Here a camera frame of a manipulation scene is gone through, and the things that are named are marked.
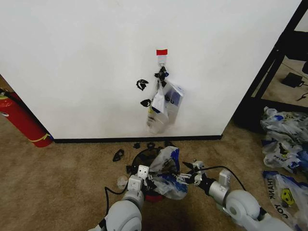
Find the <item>white plastic bag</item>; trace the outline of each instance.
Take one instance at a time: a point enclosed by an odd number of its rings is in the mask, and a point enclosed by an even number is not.
[[[165,78],[168,72],[163,66],[155,76],[158,78],[156,94],[153,97],[149,111],[147,126],[151,133],[162,133],[168,124],[176,120],[180,104],[184,97],[184,91]]]
[[[162,83],[159,80],[157,92],[151,102],[148,112],[147,126],[151,133],[157,134],[165,130],[168,124],[168,113]]]
[[[271,203],[296,231],[308,231],[308,185],[275,171],[263,171]]]
[[[260,121],[265,131],[276,131],[288,135],[296,143],[308,142],[308,114],[277,112],[264,108],[264,118]]]
[[[298,152],[302,147],[297,144],[290,144],[290,137],[278,132],[267,132],[267,145],[263,146],[262,152],[265,155],[264,164],[268,167],[283,167],[293,173],[293,169],[299,166]]]
[[[183,199],[188,192],[188,187],[177,182],[174,174],[179,172],[179,149],[168,146],[160,150],[149,169],[149,173],[156,186],[154,191],[169,199]]]

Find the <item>floor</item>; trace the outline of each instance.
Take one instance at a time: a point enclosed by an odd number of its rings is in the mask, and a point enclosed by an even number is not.
[[[308,75],[302,72],[305,62],[284,58],[282,65],[279,67],[275,77],[269,84],[263,95],[263,99],[273,100],[282,103],[289,103],[308,107],[308,98],[297,101],[303,94],[308,92],[308,86],[291,88],[281,83],[281,81],[289,74],[294,73],[302,76],[305,84],[308,84]]]
[[[277,81],[290,70],[281,66]],[[5,87],[0,78],[0,86]],[[269,92],[280,91],[279,82],[270,86]],[[285,91],[292,100],[302,93]],[[267,94],[273,98],[276,94]],[[86,231],[101,220],[106,200],[103,187],[115,191],[116,180],[126,175],[125,166],[143,149],[133,148],[134,143],[85,143],[55,144],[36,148],[9,121],[0,117],[0,227],[6,231],[72,230]],[[180,161],[203,160],[206,166],[225,165],[241,179],[247,190],[260,205],[275,217],[280,217],[271,205],[262,171],[269,169],[263,164],[262,136],[236,127],[231,121],[220,141],[175,141],[180,148]],[[124,157],[112,162],[115,152],[122,148]],[[181,171],[187,168],[182,165]],[[291,175],[297,180],[304,176]],[[208,175],[218,177],[219,170]],[[233,179],[232,189],[240,186]],[[121,196],[111,195],[110,203]],[[242,230],[231,219],[216,209],[213,199],[200,189],[190,186],[187,196],[180,201],[164,199],[151,204],[145,202],[142,210],[142,226],[146,231],[161,230]]]

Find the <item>red fire extinguisher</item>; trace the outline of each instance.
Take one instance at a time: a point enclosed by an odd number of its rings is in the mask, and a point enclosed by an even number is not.
[[[52,143],[50,135],[35,121],[34,116],[15,92],[0,89],[0,113],[15,125],[35,146]]]

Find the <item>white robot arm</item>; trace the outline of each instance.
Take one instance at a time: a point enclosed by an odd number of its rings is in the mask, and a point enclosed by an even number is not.
[[[236,224],[243,226],[248,231],[292,230],[284,222],[268,214],[254,196],[246,190],[230,191],[230,171],[222,170],[218,181],[216,181],[208,178],[205,171],[201,170],[204,168],[202,161],[195,161],[192,164],[183,163],[191,169],[191,174],[180,174],[178,182],[194,183],[203,189],[206,195],[215,200],[217,208],[231,216]]]
[[[138,174],[130,176],[122,200],[115,202],[107,216],[89,231],[141,231],[141,209],[144,202],[141,189],[148,173],[149,167],[140,165]]]
[[[217,208],[232,217],[233,221],[248,231],[292,231],[284,222],[273,218],[249,192],[230,191],[231,173],[222,170],[219,180],[208,178],[202,161],[184,163],[192,169],[191,174],[180,174],[177,181],[183,184],[194,183],[211,196]],[[114,203],[108,215],[94,229],[89,231],[141,231],[141,208],[144,196],[141,191],[143,181],[148,177],[149,168],[139,166],[137,175],[128,180],[128,191],[121,201]]]

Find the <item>white wall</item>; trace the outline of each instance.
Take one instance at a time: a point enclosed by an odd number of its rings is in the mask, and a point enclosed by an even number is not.
[[[306,11],[295,30],[308,32],[308,11]]]
[[[221,135],[299,3],[2,1],[0,72],[54,138],[148,137],[135,84],[168,48],[186,95],[158,136]]]

